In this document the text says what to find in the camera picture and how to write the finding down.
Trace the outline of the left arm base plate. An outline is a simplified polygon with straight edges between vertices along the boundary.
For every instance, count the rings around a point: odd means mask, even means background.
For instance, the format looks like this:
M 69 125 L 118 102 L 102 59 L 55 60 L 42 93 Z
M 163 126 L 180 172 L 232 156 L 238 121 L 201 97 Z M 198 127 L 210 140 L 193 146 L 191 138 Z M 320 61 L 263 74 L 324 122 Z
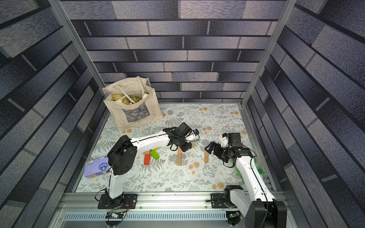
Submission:
M 138 194 L 125 194 L 111 199 L 108 194 L 102 194 L 98 201 L 98 209 L 119 209 L 126 207 L 127 209 L 135 209 Z

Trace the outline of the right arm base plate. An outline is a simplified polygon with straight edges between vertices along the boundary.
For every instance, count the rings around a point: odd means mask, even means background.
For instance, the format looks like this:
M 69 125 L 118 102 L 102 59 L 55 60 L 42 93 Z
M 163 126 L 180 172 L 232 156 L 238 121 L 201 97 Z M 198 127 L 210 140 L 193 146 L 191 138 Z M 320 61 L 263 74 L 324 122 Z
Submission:
M 206 202 L 210 202 L 213 209 L 237 208 L 235 205 L 226 202 L 223 193 L 211 193 L 210 197 Z

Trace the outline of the red block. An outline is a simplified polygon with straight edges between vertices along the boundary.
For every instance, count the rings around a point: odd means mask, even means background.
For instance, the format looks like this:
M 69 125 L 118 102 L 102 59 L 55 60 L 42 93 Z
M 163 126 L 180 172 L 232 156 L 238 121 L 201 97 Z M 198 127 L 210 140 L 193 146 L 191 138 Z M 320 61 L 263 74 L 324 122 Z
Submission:
M 144 155 L 144 165 L 149 165 L 150 164 L 150 154 L 145 154 Z

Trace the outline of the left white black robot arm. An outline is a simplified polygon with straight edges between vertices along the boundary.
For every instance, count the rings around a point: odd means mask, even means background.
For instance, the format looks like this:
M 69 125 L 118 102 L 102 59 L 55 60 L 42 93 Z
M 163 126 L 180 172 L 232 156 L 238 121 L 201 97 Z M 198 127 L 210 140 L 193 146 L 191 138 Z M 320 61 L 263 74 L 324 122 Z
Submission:
M 110 166 L 109 185 L 99 201 L 98 208 L 116 208 L 123 204 L 125 175 L 132 169 L 135 158 L 141 153 L 164 146 L 175 146 L 182 152 L 186 152 L 197 140 L 199 140 L 199 131 L 193 130 L 186 123 L 178 127 L 165 128 L 145 137 L 129 138 L 127 135 L 120 137 L 107 154 Z

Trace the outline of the green block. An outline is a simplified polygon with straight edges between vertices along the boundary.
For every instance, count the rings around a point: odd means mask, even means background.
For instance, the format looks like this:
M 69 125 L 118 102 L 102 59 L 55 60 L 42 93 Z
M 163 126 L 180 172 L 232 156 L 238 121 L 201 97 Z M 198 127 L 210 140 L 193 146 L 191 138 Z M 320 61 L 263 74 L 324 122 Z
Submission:
M 155 160 L 158 160 L 160 158 L 159 154 L 155 151 L 155 150 L 152 150 L 150 152 L 150 155 L 155 159 Z

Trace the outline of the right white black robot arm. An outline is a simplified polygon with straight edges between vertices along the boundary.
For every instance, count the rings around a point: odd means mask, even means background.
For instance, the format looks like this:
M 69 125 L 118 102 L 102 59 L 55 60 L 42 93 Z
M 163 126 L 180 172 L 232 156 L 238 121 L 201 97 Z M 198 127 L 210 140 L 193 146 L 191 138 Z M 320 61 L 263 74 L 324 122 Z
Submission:
M 239 133 L 223 134 L 221 143 L 211 142 L 205 151 L 215 155 L 224 164 L 232 161 L 232 167 L 241 174 L 247 191 L 239 185 L 227 185 L 220 195 L 211 195 L 212 207 L 238 209 L 228 212 L 227 222 L 233 226 L 244 218 L 247 228 L 285 228 L 287 207 L 276 200 L 266 187 L 255 165 L 256 153 L 243 145 Z

